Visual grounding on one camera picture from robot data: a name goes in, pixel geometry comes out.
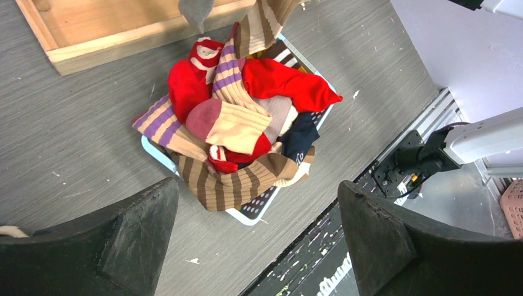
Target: white wall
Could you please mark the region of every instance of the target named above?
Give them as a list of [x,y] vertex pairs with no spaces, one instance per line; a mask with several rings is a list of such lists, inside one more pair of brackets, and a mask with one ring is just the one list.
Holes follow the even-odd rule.
[[[522,20],[449,0],[390,2],[434,83],[449,87],[467,121],[523,107]],[[523,163],[523,150],[488,160]]]

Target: wooden tray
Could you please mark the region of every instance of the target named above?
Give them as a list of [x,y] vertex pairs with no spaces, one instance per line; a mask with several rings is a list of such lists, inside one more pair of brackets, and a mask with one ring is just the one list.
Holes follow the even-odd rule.
[[[51,63],[68,75],[198,35],[179,0],[16,0]],[[255,0],[215,0],[206,30],[240,21]]]

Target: gray table surface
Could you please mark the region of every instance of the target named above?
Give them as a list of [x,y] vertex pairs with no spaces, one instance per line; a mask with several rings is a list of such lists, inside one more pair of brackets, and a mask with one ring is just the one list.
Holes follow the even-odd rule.
[[[169,174],[130,122],[167,93],[196,38],[61,77],[14,1],[0,2],[0,28],[1,224],[46,228]],[[345,96],[321,128],[311,177],[254,227],[206,212],[182,188],[157,295],[237,295],[437,95],[388,0],[313,0],[284,34]]]

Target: debris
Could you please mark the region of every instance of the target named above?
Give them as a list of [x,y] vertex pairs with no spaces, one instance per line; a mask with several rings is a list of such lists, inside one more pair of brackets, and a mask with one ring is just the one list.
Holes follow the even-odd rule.
[[149,99],[152,97],[152,93],[154,93],[154,87],[156,86],[156,83],[152,85],[152,90],[150,91]]
[[89,191],[91,191],[91,190],[92,190],[92,188],[89,189],[89,190],[85,190],[85,191],[79,192],[79,193],[75,193],[75,194],[71,194],[71,195],[66,195],[66,196],[64,196],[64,198],[66,198],[66,197],[73,197],[73,196],[77,196],[77,195],[80,195],[80,194],[84,194],[84,193],[87,193],[87,192],[89,192]]
[[196,264],[196,265],[200,265],[200,263],[198,263],[198,258],[191,259],[191,260],[185,260],[185,262],[189,262],[189,263],[193,263],[193,264]]

